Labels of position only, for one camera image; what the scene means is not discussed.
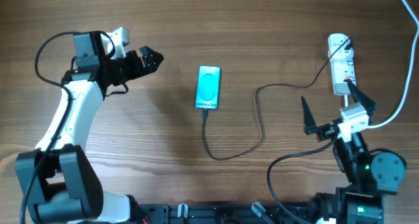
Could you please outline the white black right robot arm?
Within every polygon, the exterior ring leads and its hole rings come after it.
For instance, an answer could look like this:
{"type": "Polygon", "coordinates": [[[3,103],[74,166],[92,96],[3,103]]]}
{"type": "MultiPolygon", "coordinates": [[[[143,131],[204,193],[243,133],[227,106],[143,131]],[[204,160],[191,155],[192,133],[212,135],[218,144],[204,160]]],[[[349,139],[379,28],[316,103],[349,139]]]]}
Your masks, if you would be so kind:
{"type": "Polygon", "coordinates": [[[352,81],[346,83],[354,103],[340,109],[340,117],[327,124],[318,126],[302,101],[305,134],[332,141],[334,157],[349,182],[333,194],[316,193],[311,201],[316,223],[383,223],[384,197],[398,193],[407,162],[389,149],[367,148],[361,133],[370,125],[376,103],[352,81]]]}

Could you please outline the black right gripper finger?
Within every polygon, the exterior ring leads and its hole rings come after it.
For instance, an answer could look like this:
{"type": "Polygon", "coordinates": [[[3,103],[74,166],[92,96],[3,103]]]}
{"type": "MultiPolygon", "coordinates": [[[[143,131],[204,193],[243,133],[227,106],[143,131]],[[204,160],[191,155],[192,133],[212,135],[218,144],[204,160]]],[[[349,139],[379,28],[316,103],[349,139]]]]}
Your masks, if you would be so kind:
{"type": "Polygon", "coordinates": [[[317,125],[304,96],[301,97],[301,102],[302,102],[302,110],[303,110],[304,133],[314,134],[317,132],[317,125]]]}
{"type": "Polygon", "coordinates": [[[360,103],[365,108],[368,116],[374,115],[376,111],[376,102],[362,93],[351,80],[346,80],[346,83],[354,102],[360,103]]]}

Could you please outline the Galaxy S25 smartphone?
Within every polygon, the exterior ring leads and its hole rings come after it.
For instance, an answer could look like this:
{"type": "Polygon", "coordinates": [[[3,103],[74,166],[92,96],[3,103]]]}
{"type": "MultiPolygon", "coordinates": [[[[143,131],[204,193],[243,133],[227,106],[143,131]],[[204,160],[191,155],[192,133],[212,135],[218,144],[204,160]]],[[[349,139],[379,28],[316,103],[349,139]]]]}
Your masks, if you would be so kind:
{"type": "Polygon", "coordinates": [[[221,68],[219,66],[201,65],[198,71],[195,108],[217,109],[220,83],[221,68]]]}

